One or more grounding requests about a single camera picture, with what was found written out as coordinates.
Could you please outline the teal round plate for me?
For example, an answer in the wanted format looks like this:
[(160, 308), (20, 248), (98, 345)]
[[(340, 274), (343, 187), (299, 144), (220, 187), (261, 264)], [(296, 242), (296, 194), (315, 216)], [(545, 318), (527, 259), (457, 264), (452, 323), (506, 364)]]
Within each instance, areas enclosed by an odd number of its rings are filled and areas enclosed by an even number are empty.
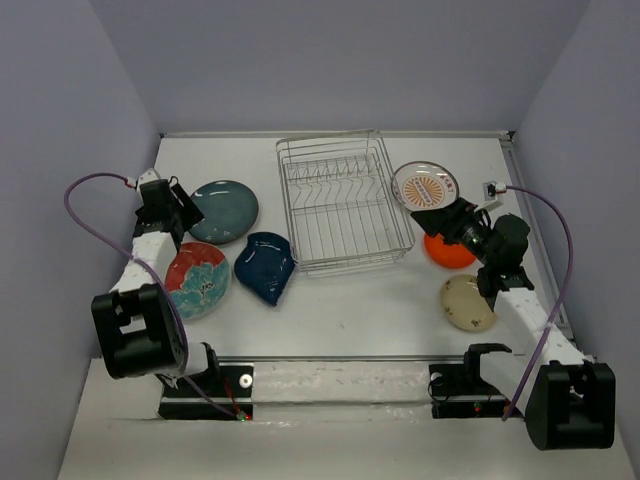
[(244, 236), (259, 214), (255, 193), (237, 181), (210, 182), (196, 189), (190, 198), (204, 218), (189, 233), (213, 245), (231, 243)]

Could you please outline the red and teal floral plate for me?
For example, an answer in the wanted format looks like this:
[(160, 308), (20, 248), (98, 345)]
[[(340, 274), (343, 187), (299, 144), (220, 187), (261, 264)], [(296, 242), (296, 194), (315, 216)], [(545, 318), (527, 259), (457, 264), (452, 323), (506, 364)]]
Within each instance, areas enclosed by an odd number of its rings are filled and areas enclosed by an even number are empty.
[(222, 301), (231, 283), (230, 264), (214, 245), (183, 243), (170, 264), (165, 285), (186, 322), (212, 312)]

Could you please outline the dark blue leaf dish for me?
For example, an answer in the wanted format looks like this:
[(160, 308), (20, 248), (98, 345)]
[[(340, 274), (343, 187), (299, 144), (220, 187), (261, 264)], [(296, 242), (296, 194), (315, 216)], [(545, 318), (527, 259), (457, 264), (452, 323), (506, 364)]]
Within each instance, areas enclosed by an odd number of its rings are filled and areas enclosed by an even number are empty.
[(272, 232), (255, 232), (234, 263), (238, 281), (271, 307), (276, 307), (295, 264), (287, 239)]

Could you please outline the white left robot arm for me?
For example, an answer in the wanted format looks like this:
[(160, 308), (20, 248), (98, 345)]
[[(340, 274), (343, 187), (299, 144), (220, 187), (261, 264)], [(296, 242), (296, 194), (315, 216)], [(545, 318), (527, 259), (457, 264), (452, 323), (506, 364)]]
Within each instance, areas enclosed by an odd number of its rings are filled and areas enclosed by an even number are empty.
[(209, 395), (221, 383), (221, 368), (206, 342), (187, 340), (165, 277), (178, 255), (185, 230), (203, 218), (177, 184), (139, 180), (142, 206), (136, 211), (131, 258), (110, 292), (91, 303), (106, 369), (115, 379), (157, 375), (172, 387), (180, 378)]

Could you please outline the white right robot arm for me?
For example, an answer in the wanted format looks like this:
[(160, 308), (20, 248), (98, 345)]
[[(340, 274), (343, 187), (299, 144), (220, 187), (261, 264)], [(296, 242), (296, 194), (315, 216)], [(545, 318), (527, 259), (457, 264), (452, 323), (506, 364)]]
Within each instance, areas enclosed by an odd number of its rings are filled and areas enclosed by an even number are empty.
[(501, 359), (497, 352), (482, 353), (461, 366), (462, 384), (473, 392), (498, 389), (509, 400), (503, 416), (520, 411), (531, 442), (541, 451), (610, 448), (615, 374), (574, 347), (557, 327), (557, 313), (539, 303), (522, 265), (529, 246), (526, 221), (506, 214), (488, 223), (486, 214), (463, 198), (444, 208), (416, 210), (411, 217), (427, 236), (459, 244), (481, 262), (480, 296), (529, 357), (522, 364)]

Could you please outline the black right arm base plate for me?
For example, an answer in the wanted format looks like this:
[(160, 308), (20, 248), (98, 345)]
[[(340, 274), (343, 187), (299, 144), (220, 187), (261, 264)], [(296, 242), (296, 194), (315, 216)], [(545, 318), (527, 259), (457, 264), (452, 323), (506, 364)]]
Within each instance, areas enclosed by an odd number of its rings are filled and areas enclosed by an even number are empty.
[(510, 404), (498, 389), (470, 374), (462, 363), (430, 364), (429, 374), (427, 393), (436, 420), (499, 419)]

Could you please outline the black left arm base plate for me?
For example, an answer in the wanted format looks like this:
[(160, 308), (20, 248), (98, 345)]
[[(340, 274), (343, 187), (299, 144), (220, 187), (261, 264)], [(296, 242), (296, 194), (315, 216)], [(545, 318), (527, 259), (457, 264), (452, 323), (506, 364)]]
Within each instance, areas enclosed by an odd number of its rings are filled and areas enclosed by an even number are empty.
[(219, 378), (211, 372), (191, 376), (206, 398), (184, 379), (177, 382), (176, 388), (165, 384), (157, 410), (159, 417), (164, 420), (182, 421), (252, 420), (254, 365), (222, 363), (220, 372)]

